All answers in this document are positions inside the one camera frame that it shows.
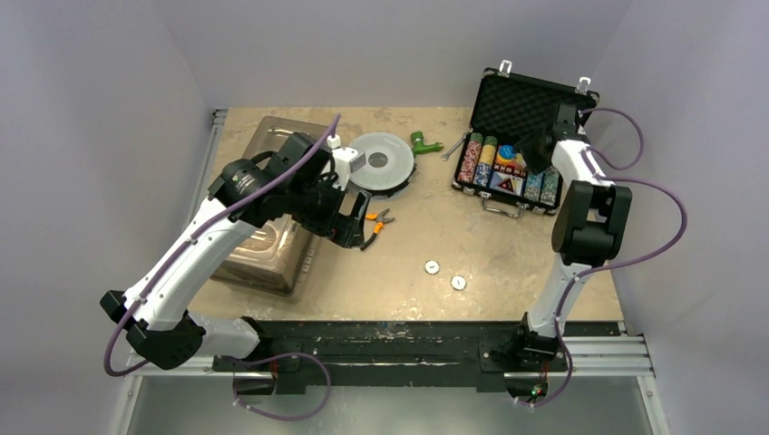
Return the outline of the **yellow dealer button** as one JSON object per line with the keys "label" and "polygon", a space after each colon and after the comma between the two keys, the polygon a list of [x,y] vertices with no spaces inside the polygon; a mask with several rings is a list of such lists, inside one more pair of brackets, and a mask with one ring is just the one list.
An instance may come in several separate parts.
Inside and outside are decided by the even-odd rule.
{"label": "yellow dealer button", "polygon": [[525,167],[525,162],[518,153],[513,153],[510,156],[498,154],[495,163],[502,167],[519,169]]}

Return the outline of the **blue poker button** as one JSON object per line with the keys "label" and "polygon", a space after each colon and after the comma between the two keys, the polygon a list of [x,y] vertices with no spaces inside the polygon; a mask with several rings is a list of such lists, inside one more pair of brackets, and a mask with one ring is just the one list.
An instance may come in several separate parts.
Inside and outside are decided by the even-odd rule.
{"label": "blue poker button", "polygon": [[497,158],[499,160],[515,160],[517,153],[512,145],[501,145],[497,150]]}

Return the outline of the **red triangle token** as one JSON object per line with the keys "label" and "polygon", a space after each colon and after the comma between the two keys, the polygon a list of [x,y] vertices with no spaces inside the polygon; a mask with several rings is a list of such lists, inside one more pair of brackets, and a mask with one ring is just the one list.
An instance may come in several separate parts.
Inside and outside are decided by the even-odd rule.
{"label": "red triangle token", "polygon": [[527,174],[523,170],[513,169],[511,172],[494,171],[490,187],[512,195],[520,195],[524,189]]}

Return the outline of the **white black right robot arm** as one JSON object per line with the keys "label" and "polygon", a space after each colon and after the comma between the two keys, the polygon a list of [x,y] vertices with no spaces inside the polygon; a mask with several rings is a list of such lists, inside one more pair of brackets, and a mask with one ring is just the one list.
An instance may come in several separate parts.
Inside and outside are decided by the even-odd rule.
{"label": "white black right robot arm", "polygon": [[519,145],[530,174],[555,169],[566,189],[551,235],[553,268],[526,314],[529,332],[554,339],[585,285],[584,273],[617,256],[632,193],[606,178],[590,154],[579,110],[571,104],[556,105],[540,131]]}

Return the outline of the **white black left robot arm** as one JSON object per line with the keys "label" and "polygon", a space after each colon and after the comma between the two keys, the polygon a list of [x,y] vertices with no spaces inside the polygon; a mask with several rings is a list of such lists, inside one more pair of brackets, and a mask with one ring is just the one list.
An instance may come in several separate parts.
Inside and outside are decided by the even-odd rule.
{"label": "white black left robot arm", "polygon": [[247,370],[265,367],[270,346],[244,318],[196,314],[189,305],[224,260],[269,221],[290,217],[310,233],[344,248],[363,245],[369,194],[340,213],[346,184],[366,164],[352,148],[331,148],[323,134],[288,136],[277,151],[227,164],[186,229],[137,284],[111,290],[100,301],[147,363],[174,369],[193,356],[236,358]]}

